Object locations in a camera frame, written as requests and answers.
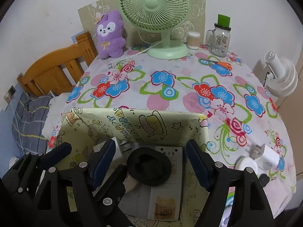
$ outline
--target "jar handle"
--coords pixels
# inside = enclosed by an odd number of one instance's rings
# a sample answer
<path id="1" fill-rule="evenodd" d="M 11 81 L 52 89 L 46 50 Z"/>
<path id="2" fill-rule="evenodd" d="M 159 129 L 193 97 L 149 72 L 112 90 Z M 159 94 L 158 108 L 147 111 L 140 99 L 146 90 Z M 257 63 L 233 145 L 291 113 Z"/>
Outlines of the jar handle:
<path id="1" fill-rule="evenodd" d="M 211 40 L 210 42 L 207 41 L 207 39 L 209 38 L 210 32 L 212 32 L 212 34 L 213 34 L 213 35 L 212 35 L 212 38 L 213 38 L 213 36 L 214 36 L 213 30 L 208 30 L 208 31 L 207 31 L 206 37 L 205 37 L 205 42 L 206 42 L 206 44 L 207 44 L 208 46 L 211 46 L 211 45 L 212 45 L 212 40 Z"/>

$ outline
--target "glass mason jar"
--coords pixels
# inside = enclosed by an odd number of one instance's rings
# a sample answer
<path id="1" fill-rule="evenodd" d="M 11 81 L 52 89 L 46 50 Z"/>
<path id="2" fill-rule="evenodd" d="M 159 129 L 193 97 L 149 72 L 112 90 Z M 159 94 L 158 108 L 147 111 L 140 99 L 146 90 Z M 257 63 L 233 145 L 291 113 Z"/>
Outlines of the glass mason jar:
<path id="1" fill-rule="evenodd" d="M 220 26 L 215 23 L 213 30 L 206 33 L 206 43 L 211 47 L 211 53 L 218 57 L 224 58 L 227 55 L 230 41 L 230 27 Z"/>

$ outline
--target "blue wall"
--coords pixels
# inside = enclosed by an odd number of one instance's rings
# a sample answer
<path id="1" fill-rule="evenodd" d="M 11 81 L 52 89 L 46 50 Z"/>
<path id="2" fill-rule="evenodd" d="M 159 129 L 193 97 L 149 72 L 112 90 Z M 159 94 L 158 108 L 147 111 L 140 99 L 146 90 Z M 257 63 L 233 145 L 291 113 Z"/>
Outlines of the blue wall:
<path id="1" fill-rule="evenodd" d="M 11 101 L 14 111 L 23 93 L 23 89 L 19 84 L 15 88 L 16 93 Z M 0 110 L 0 177 L 3 177 L 9 169 L 9 160 L 11 157 L 20 157 L 20 151 L 12 134 L 13 119 L 14 112 L 10 104 L 6 108 L 6 111 Z"/>

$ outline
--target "wooden headboard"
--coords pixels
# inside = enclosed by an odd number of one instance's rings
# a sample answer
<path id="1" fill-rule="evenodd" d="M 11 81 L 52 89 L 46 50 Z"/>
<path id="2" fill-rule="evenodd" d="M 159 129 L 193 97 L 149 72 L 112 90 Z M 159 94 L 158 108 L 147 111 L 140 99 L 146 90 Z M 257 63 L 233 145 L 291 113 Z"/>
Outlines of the wooden headboard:
<path id="1" fill-rule="evenodd" d="M 77 44 L 53 51 L 32 64 L 24 76 L 17 78 L 22 88 L 35 96 L 48 94 L 50 90 L 57 95 L 71 92 L 73 86 L 61 65 L 66 66 L 77 83 L 84 73 L 78 58 L 83 57 L 89 66 L 97 56 L 97 50 L 89 32 L 78 35 L 76 40 Z"/>

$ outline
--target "white fan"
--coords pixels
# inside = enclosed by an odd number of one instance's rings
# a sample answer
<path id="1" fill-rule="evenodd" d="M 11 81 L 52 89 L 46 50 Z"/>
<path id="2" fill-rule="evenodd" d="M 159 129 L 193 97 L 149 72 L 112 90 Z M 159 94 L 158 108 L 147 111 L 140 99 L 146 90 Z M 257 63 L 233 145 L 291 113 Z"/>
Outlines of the white fan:
<path id="1" fill-rule="evenodd" d="M 275 97 L 286 97 L 294 92 L 298 84 L 298 74 L 293 62 L 285 57 L 278 57 L 273 51 L 265 55 L 265 62 L 271 72 L 264 86 Z"/>

